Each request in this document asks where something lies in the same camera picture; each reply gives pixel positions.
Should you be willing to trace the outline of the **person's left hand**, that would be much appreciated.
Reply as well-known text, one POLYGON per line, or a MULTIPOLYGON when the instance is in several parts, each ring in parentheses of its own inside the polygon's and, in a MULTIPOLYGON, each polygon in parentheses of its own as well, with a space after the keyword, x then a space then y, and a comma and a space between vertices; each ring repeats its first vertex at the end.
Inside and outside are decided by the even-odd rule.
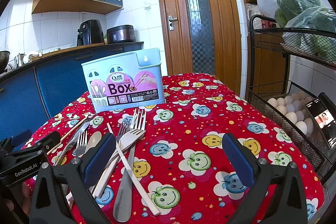
MULTIPOLYGON (((31 199, 29 195, 29 186, 23 182, 21 186, 22 196, 23 196, 23 203, 22 203, 22 210, 26 215, 30 214, 30 206, 31 206, 31 199)), ((9 208, 10 211, 13 211, 15 206, 12 201, 5 200, 6 206, 9 208)))

